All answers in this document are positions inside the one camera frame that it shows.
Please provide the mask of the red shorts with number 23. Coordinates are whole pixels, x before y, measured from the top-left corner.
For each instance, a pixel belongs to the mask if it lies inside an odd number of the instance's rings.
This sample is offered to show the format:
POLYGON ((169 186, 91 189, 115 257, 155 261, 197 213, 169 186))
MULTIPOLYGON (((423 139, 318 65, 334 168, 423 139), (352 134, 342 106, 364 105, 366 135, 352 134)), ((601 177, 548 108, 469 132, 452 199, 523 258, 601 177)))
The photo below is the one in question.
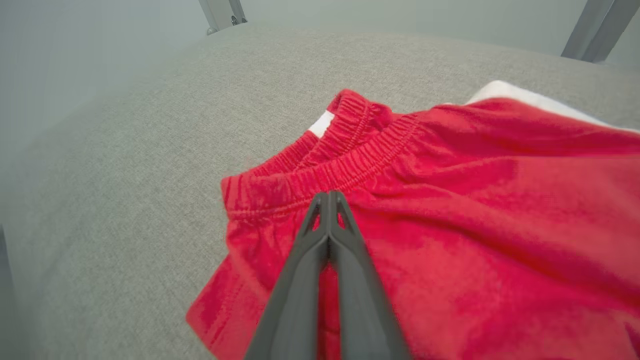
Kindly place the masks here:
POLYGON ((228 255, 186 321, 242 360, 315 194, 341 191, 415 360, 640 360, 640 130, 494 80, 400 114, 343 89, 221 182, 228 255))

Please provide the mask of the grey metal post bracket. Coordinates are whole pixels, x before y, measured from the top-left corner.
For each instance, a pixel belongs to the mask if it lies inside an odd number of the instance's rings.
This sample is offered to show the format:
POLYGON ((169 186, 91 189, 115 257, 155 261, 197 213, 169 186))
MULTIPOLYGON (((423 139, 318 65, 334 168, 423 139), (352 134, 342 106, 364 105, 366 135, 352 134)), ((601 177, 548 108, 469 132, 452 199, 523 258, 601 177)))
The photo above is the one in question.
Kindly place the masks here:
POLYGON ((560 56, 604 63, 639 9, 640 0, 587 0, 560 56))

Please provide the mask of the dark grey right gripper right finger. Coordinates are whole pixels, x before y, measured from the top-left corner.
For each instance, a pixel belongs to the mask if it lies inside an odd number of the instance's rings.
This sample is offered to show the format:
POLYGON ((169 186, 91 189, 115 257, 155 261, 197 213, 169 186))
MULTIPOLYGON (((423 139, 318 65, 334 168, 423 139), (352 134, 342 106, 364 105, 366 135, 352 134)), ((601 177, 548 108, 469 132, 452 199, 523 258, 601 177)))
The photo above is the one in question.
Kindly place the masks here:
POLYGON ((329 194, 329 259, 336 270, 342 360, 412 360, 345 195, 329 194))

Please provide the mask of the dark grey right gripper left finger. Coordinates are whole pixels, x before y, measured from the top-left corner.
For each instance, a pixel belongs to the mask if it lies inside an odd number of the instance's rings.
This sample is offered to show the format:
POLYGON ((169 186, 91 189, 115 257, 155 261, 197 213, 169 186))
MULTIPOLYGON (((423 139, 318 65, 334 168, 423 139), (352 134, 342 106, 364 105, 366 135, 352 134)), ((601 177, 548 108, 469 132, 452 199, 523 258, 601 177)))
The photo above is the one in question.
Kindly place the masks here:
POLYGON ((329 214, 329 194, 316 194, 244 360, 317 360, 319 277, 329 260, 329 214))

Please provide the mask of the grey metal bracket with screws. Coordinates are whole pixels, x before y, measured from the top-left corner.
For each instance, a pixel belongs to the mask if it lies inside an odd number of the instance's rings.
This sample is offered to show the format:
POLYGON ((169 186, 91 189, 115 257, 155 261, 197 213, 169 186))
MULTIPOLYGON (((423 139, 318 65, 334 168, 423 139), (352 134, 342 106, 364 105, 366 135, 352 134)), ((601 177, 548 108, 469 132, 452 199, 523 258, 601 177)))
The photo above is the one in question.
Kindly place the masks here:
POLYGON ((208 22, 206 35, 247 23, 241 0, 198 0, 208 22))

